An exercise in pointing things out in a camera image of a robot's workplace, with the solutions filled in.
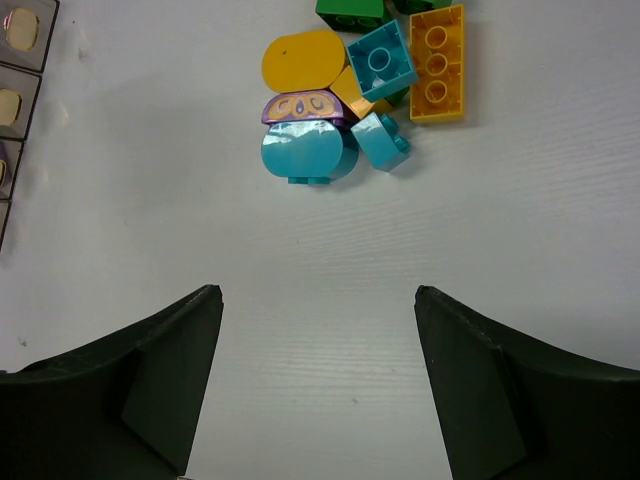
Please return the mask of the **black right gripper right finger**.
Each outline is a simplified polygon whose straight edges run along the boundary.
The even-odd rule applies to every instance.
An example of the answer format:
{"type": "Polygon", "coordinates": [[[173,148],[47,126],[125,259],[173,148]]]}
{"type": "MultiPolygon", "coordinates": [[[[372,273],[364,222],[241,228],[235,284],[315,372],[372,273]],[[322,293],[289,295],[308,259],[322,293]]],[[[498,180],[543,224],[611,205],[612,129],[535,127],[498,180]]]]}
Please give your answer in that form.
{"type": "Polygon", "coordinates": [[[455,479],[636,479],[639,373],[554,347],[432,286],[419,340],[455,479]]]}

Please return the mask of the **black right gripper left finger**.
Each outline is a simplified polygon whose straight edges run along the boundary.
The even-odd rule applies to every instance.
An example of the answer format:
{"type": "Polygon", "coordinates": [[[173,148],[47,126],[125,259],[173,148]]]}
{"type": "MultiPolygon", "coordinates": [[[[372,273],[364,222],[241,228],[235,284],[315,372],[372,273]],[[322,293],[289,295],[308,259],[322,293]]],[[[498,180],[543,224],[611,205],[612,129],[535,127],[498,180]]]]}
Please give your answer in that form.
{"type": "Polygon", "coordinates": [[[162,311],[1,374],[4,479],[185,476],[223,313],[205,285],[162,311]]]}

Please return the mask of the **teal small lego brick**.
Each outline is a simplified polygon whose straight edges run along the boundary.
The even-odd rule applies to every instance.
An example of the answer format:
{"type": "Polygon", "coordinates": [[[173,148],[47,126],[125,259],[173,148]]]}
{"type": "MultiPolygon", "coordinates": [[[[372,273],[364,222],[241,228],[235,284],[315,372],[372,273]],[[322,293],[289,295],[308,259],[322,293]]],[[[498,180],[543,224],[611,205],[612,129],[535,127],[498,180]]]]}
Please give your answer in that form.
{"type": "Polygon", "coordinates": [[[411,144],[388,114],[369,114],[351,128],[351,133],[377,170],[390,172],[409,158],[411,144]]]}

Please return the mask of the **teal rounded lego brick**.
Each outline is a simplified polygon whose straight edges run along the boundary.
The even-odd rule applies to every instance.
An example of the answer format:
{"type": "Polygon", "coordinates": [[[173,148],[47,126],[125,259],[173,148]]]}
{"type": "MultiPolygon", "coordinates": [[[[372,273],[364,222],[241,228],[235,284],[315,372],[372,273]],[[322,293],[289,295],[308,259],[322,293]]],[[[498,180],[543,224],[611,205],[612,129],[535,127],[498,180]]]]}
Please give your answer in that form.
{"type": "Polygon", "coordinates": [[[281,122],[265,133],[261,157],[272,175],[289,184],[328,185],[353,170],[359,147],[350,132],[327,120],[281,122]]]}

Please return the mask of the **purple butterfly lego piece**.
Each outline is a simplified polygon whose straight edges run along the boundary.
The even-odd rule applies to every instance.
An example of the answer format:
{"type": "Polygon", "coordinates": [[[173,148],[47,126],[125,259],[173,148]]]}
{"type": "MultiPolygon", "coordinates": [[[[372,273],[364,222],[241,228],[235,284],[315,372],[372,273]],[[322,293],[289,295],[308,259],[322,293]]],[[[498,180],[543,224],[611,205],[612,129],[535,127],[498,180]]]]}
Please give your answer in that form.
{"type": "Polygon", "coordinates": [[[329,90],[309,90],[278,94],[264,107],[261,123],[327,120],[344,126],[353,122],[343,103],[329,90]]]}

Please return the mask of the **teal square lego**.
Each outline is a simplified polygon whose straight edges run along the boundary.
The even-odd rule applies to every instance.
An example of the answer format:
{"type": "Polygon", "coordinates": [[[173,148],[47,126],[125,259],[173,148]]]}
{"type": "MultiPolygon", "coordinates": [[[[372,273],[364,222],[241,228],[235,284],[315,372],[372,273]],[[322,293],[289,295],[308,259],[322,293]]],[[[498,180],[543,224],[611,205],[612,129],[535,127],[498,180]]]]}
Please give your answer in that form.
{"type": "Polygon", "coordinates": [[[347,46],[362,96],[371,103],[419,80],[398,20],[392,20],[347,46]]]}

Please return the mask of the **yellow long lego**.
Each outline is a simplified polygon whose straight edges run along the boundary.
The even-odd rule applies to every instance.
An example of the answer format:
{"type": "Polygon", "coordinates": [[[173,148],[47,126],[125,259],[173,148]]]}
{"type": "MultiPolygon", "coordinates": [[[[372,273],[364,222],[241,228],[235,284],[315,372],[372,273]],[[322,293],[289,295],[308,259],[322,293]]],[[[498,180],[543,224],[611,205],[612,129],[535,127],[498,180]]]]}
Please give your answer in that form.
{"type": "Polygon", "coordinates": [[[410,88],[416,124],[460,121],[465,115],[465,9],[462,4],[409,17],[410,54],[418,82],[410,88]]]}

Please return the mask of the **yellow rounded lego brick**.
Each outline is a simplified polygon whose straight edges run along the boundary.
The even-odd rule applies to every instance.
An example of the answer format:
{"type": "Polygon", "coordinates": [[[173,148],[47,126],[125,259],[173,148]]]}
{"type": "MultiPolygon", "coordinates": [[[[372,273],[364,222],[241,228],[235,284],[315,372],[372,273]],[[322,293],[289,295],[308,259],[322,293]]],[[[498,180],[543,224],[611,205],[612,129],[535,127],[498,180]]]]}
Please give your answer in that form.
{"type": "Polygon", "coordinates": [[[285,35],[273,40],[261,64],[265,84],[276,93],[329,87],[348,63],[341,37],[331,30],[285,35]]]}

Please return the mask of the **green number two lego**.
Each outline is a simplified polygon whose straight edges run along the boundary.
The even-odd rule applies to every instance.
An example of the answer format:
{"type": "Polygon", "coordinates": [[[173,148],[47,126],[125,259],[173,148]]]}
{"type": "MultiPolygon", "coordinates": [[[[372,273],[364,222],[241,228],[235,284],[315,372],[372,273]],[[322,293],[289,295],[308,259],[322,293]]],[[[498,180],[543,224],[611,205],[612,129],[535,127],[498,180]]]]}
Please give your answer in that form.
{"type": "Polygon", "coordinates": [[[450,7],[452,0],[392,0],[392,3],[400,14],[413,15],[450,7]]]}

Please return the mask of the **green rounded lego brick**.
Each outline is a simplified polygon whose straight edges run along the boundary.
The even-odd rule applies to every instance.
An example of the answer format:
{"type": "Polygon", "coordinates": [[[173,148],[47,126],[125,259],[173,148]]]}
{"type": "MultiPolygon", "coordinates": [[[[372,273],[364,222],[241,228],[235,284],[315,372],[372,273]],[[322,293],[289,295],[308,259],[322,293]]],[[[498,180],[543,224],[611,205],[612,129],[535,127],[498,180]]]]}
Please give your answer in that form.
{"type": "Polygon", "coordinates": [[[392,20],[384,0],[317,0],[316,14],[337,32],[369,33],[392,20]]]}

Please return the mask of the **yellow small lego brick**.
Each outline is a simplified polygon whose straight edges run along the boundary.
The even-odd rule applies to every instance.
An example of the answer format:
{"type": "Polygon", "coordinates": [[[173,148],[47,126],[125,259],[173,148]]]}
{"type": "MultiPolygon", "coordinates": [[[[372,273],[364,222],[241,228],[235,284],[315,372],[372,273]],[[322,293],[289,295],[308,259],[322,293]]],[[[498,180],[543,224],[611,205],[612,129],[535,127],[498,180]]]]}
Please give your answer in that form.
{"type": "Polygon", "coordinates": [[[371,113],[382,115],[393,110],[393,105],[386,99],[370,102],[362,95],[351,66],[345,67],[329,89],[358,119],[364,119],[371,113]]]}

